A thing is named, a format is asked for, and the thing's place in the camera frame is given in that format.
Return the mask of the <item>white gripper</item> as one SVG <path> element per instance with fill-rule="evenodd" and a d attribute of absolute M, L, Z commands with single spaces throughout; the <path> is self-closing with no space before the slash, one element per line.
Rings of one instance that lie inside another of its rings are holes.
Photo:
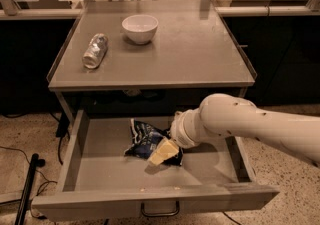
<path fill-rule="evenodd" d="M 189 149 L 204 143 L 208 134 L 200 119 L 198 109 L 176 111 L 170 128 L 170 140 L 164 137 L 151 153 L 147 162 L 151 166 L 162 163 L 178 165 L 179 147 Z"/>

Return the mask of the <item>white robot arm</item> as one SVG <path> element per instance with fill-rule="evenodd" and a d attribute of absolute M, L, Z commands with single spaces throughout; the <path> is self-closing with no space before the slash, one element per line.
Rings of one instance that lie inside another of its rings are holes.
<path fill-rule="evenodd" d="M 202 143 L 228 137 L 258 140 L 313 166 L 320 165 L 320 118 L 260 109 L 227 94 L 207 96 L 196 109 L 178 112 L 164 138 L 148 158 L 158 166 Z"/>

